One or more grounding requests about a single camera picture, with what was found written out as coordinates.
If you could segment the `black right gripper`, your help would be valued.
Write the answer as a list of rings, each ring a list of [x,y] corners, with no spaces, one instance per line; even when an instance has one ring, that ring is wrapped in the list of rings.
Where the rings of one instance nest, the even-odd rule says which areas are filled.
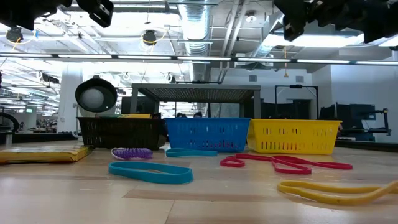
[[[398,0],[274,0],[274,4],[285,15],[284,39],[289,42],[304,33],[309,7],[310,20],[318,21],[318,26],[359,30],[365,44],[398,34]]]

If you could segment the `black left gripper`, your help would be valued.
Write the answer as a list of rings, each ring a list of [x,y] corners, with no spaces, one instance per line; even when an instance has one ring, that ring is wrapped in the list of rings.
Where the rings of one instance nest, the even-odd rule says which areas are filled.
[[[38,17],[51,16],[59,6],[69,7],[73,0],[0,0],[0,23],[8,27],[34,30]],[[110,0],[76,0],[78,6],[101,27],[109,27],[114,11]]]

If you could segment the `yellow Crayola crayon box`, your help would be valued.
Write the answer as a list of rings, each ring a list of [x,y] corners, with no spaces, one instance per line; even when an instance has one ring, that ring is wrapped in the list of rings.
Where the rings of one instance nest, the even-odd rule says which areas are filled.
[[[77,162],[93,151],[87,146],[55,146],[5,149],[0,164]]]
[[[95,114],[95,118],[152,119],[151,114]]]

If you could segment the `red rubber band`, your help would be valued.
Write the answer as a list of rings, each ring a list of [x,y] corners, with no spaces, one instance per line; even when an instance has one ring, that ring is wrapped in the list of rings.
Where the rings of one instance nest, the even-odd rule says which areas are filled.
[[[220,161],[220,165],[225,167],[244,167],[246,165],[245,159],[270,162],[274,170],[282,174],[310,175],[312,169],[307,167],[307,165],[339,170],[353,169],[351,164],[345,163],[309,161],[293,156],[258,156],[253,154],[235,154],[233,156],[228,156]]]

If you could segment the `blue rubber band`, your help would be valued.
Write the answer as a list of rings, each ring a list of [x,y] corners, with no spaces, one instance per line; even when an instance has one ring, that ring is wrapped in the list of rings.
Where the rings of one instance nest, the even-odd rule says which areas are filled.
[[[165,151],[167,157],[188,157],[188,156],[217,156],[217,151],[202,151],[185,148],[171,148]]]
[[[188,184],[193,181],[191,168],[155,162],[115,161],[109,164],[108,172],[156,184]]]

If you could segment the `white square column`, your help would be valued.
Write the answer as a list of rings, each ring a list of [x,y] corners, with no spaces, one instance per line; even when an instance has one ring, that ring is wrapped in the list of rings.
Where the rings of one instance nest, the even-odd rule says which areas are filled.
[[[62,70],[57,132],[76,130],[75,90],[83,81],[83,69],[77,63],[67,63]]]

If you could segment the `long ceiling light strip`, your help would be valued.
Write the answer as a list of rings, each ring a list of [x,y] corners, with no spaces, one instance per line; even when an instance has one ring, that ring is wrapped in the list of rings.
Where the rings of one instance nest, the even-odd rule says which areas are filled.
[[[107,54],[35,54],[0,52],[4,58],[31,58],[43,60],[79,60],[82,62],[239,62],[239,63],[302,63],[302,64],[330,64],[330,65],[370,65],[370,66],[398,66],[398,61],[383,60],[324,60],[302,58],[247,58],[247,57],[199,57],[199,56],[175,56],[175,55],[107,55]]]

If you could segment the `yellow plastic basket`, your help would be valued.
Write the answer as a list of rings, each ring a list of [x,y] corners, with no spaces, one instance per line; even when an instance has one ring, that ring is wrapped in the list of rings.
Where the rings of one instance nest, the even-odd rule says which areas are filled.
[[[252,119],[248,148],[263,154],[330,155],[340,121],[299,119]]]

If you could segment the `dark workstation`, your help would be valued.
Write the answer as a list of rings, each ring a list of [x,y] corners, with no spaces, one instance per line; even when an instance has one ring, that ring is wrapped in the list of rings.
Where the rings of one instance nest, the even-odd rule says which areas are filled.
[[[372,128],[367,121],[375,121],[377,114],[382,115],[383,125]],[[322,107],[318,118],[341,121],[338,128],[338,139],[375,142],[374,134],[391,135],[387,114],[387,108],[377,110],[374,105],[335,103],[329,107]]]

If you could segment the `grey perforated metal riser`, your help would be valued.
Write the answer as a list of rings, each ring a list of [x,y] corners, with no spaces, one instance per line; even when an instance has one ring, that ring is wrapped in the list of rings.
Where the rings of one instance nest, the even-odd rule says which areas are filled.
[[[137,112],[138,94],[142,93],[155,102],[155,112],[162,102],[186,103],[238,103],[239,115],[244,116],[245,102],[254,100],[254,117],[261,118],[261,86],[259,85],[224,85],[214,83],[133,83],[131,85],[130,113]]]

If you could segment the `blue plastic basket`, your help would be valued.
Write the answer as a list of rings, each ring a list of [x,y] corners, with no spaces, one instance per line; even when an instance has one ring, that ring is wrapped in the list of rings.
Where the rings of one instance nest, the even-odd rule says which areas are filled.
[[[249,118],[167,118],[172,148],[218,152],[245,149]]]

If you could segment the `yellow rubber band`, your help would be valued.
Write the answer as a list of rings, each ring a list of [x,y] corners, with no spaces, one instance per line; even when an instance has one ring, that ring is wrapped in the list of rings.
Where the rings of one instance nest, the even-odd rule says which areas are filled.
[[[398,194],[398,181],[393,181],[384,187],[335,187],[302,181],[282,181],[277,190],[285,194],[294,194],[315,202],[331,205],[356,206],[369,204],[387,194]],[[339,194],[362,194],[355,197],[340,197],[321,194],[320,192]]]

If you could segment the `silver slanted ventilation duct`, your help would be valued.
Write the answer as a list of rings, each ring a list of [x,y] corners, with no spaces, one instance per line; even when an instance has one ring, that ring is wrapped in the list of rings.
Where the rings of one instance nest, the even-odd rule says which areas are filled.
[[[282,27],[283,17],[284,15],[280,11],[266,17],[264,25],[261,29],[260,44],[252,51],[250,57],[264,58],[269,55],[275,44],[272,44],[269,40],[267,40],[267,38],[270,36],[273,30],[280,29]]]

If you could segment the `black metal frame stand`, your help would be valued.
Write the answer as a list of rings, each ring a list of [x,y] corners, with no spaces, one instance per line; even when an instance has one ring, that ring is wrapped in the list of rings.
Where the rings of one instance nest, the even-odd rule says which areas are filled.
[[[277,98],[278,98],[278,88],[290,88],[290,89],[301,89],[301,88],[305,88],[307,89],[310,93],[312,93],[309,89],[313,88],[315,90],[315,97],[316,97],[316,118],[319,119],[319,115],[320,115],[320,110],[319,110],[319,91],[318,91],[318,86],[308,86],[308,85],[276,85],[274,87],[274,102],[275,102],[275,114],[278,114],[278,102],[277,102]]]

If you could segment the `silver ribbed ventilation duct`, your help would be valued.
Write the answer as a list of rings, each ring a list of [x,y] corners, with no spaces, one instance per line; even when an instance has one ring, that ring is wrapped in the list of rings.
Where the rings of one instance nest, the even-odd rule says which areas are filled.
[[[178,6],[182,17],[183,38],[186,55],[191,57],[209,56],[210,46],[207,41],[210,38],[210,15],[211,7],[205,4],[191,3],[200,0],[185,0],[188,4]],[[190,65],[190,76],[193,82],[208,82],[210,80],[209,63],[192,63]]]

